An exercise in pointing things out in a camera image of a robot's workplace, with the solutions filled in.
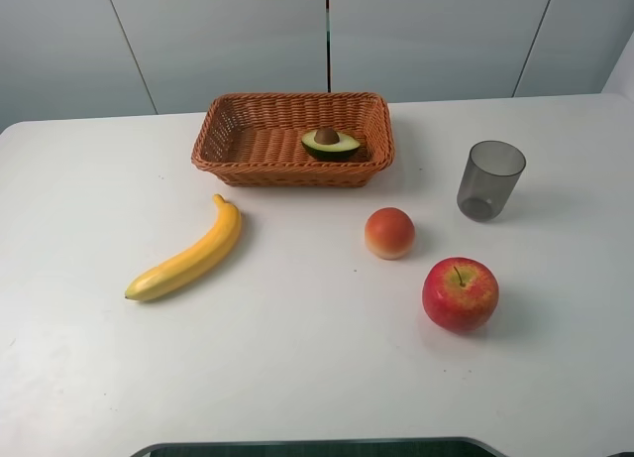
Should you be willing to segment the halved avocado with pit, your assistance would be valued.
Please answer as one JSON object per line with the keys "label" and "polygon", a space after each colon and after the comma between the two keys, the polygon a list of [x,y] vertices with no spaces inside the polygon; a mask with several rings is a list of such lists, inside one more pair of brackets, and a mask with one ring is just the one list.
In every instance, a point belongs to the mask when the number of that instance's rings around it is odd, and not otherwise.
{"label": "halved avocado with pit", "polygon": [[324,162],[346,161],[361,147],[354,137],[331,127],[306,132],[301,144],[310,157]]}

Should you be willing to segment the brown wicker basket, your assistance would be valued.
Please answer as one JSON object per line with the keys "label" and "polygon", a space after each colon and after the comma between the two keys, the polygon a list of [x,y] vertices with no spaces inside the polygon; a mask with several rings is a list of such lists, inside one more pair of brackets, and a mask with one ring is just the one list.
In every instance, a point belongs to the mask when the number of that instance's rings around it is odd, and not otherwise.
{"label": "brown wicker basket", "polygon": [[[304,135],[330,127],[359,142],[344,160],[317,160]],[[191,160],[230,186],[362,187],[394,159],[385,100],[369,92],[230,93],[203,120]]]}

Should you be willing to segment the orange peach fruit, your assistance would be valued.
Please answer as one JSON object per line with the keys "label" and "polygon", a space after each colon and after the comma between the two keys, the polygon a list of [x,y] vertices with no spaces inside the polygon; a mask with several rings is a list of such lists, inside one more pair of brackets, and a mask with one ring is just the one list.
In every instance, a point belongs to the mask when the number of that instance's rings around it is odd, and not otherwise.
{"label": "orange peach fruit", "polygon": [[366,222],[366,246],[384,260],[397,260],[407,255],[414,245],[415,237],[413,221],[398,208],[381,208]]}

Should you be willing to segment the yellow banana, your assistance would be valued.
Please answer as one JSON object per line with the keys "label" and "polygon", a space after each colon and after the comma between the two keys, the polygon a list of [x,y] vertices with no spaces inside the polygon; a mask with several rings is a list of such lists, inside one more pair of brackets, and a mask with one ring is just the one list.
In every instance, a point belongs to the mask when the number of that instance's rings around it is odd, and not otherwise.
{"label": "yellow banana", "polygon": [[125,299],[150,301],[194,283],[220,264],[234,249],[242,231],[240,210],[220,194],[213,196],[217,218],[194,245],[135,278]]}

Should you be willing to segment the red apple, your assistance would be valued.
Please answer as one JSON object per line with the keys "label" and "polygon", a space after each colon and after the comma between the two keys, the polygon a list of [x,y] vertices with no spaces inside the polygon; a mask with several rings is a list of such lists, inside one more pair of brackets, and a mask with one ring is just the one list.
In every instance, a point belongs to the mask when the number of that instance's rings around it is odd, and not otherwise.
{"label": "red apple", "polygon": [[466,334],[483,327],[499,301],[499,285],[484,264],[450,257],[432,267],[422,287],[427,316],[450,332]]}

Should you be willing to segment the grey translucent plastic cup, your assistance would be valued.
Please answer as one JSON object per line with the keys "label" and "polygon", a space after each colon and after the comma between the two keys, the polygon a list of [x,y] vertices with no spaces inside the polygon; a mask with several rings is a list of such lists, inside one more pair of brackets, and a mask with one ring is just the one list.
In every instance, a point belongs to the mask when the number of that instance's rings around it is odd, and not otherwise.
{"label": "grey translucent plastic cup", "polygon": [[496,218],[525,168],[526,158],[516,147],[501,141],[476,143],[457,194],[460,211],[476,222]]}

